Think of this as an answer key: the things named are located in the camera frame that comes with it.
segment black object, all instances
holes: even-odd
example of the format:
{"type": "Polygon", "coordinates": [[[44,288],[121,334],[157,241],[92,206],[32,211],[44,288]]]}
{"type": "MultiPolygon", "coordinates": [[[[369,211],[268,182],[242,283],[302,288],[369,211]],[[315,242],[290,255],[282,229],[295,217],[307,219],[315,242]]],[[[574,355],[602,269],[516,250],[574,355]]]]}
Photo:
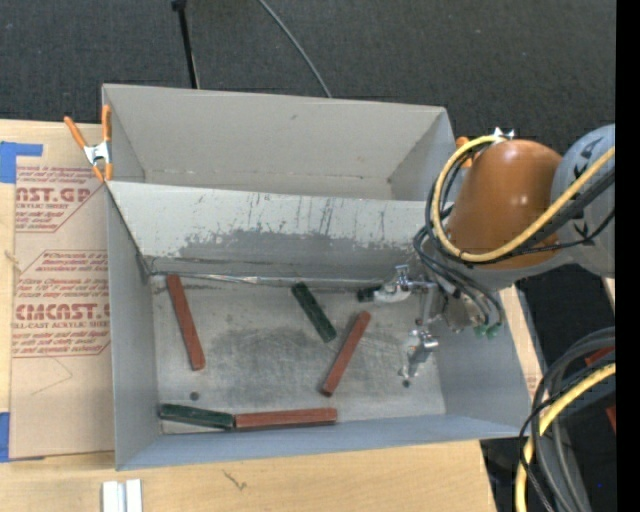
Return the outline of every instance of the black object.
{"type": "Polygon", "coordinates": [[[226,412],[208,411],[177,404],[162,404],[158,415],[163,420],[201,427],[231,429],[235,423],[233,415],[226,412]]]}
{"type": "Polygon", "coordinates": [[[307,285],[297,283],[291,287],[291,292],[325,343],[335,339],[338,335],[335,327],[324,314],[307,285]]]}
{"type": "Polygon", "coordinates": [[[182,34],[182,43],[184,44],[184,53],[187,57],[187,66],[189,68],[189,81],[192,89],[199,89],[198,77],[196,75],[196,64],[193,60],[193,50],[191,49],[191,38],[189,37],[189,25],[187,24],[187,0],[171,0],[171,8],[178,13],[180,19],[180,32],[182,34]]]}
{"type": "Polygon", "coordinates": [[[358,302],[373,302],[375,293],[380,289],[379,286],[373,288],[362,288],[356,293],[358,302]]]}

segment black floor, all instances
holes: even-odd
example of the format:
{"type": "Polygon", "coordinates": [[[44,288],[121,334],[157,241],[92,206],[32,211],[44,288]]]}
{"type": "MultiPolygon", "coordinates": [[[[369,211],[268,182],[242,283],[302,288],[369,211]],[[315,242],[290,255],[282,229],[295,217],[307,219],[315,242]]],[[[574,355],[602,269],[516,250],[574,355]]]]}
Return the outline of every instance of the black floor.
{"type": "MultiPolygon", "coordinates": [[[[561,154],[616,120],[615,0],[269,6],[326,89],[258,0],[189,0],[200,88],[445,106],[456,136],[514,129],[561,154]]],[[[189,88],[187,64],[170,0],[0,0],[1,118],[97,122],[102,83],[189,88]]],[[[584,334],[614,324],[599,280],[580,268],[518,284],[547,363],[584,334]]],[[[589,435],[605,451],[615,448],[603,430],[589,435]]],[[[500,511],[508,512],[517,450],[509,441],[484,448],[500,511]]],[[[617,508],[615,458],[613,469],[608,464],[586,464],[594,512],[617,508]]]]}

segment table surface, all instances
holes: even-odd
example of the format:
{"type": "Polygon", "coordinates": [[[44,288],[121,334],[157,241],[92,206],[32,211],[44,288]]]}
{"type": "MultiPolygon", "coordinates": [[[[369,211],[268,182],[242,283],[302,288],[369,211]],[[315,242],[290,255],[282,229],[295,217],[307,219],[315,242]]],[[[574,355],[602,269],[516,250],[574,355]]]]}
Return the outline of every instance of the table surface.
{"type": "MultiPolygon", "coordinates": [[[[15,188],[0,184],[0,412],[9,410],[15,188]]],[[[541,376],[514,287],[501,292],[533,390],[541,376]]],[[[145,510],[495,511],[478,441],[116,472],[112,452],[0,464],[0,510],[100,510],[105,481],[142,480],[145,510]]]]}

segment gray bin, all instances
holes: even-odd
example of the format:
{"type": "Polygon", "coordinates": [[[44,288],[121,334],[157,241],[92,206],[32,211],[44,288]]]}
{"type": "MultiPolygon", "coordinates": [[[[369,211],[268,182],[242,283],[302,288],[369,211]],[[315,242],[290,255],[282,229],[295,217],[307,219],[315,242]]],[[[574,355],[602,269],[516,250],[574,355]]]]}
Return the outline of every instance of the gray bin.
{"type": "Polygon", "coordinates": [[[487,341],[436,322],[440,347],[406,388],[398,369],[418,299],[356,299],[396,265],[420,270],[411,240],[455,150],[444,108],[124,85],[105,85],[103,101],[118,469],[518,433],[530,402],[508,326],[487,341]],[[204,370],[189,366],[166,273],[182,276],[204,370]],[[298,281],[333,341],[291,294],[298,281]],[[326,397],[319,385],[363,309],[371,322],[326,397]],[[215,431],[159,420],[160,403],[335,407],[338,422],[215,431]]]}

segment bin floor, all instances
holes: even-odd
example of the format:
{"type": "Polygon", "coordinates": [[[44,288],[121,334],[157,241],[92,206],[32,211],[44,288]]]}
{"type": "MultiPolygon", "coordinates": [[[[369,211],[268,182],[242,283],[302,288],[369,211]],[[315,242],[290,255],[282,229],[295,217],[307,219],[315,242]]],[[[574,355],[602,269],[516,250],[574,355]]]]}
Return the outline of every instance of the bin floor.
{"type": "MultiPolygon", "coordinates": [[[[338,332],[324,342],[286,286],[183,277],[206,356],[204,370],[189,365],[165,282],[153,283],[159,400],[229,413],[335,407],[338,421],[444,414],[435,357],[412,385],[406,363],[417,297],[395,304],[360,303],[355,289],[311,291],[338,332]],[[371,321],[331,397],[319,391],[355,316],[371,321]]],[[[164,433],[205,429],[163,422],[164,433]]]]}

